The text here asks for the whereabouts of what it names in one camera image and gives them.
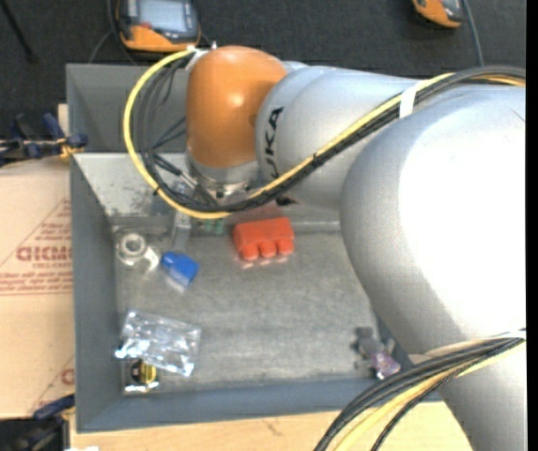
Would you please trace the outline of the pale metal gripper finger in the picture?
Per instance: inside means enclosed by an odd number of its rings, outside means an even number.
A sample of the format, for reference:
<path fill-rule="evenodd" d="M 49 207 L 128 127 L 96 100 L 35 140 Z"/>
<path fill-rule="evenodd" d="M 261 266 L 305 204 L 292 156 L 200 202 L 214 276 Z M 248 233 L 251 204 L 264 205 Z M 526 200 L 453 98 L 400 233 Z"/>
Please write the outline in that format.
<path fill-rule="evenodd" d="M 175 215 L 173 222 L 173 248 L 184 250 L 190 237 L 192 218 L 182 212 Z"/>

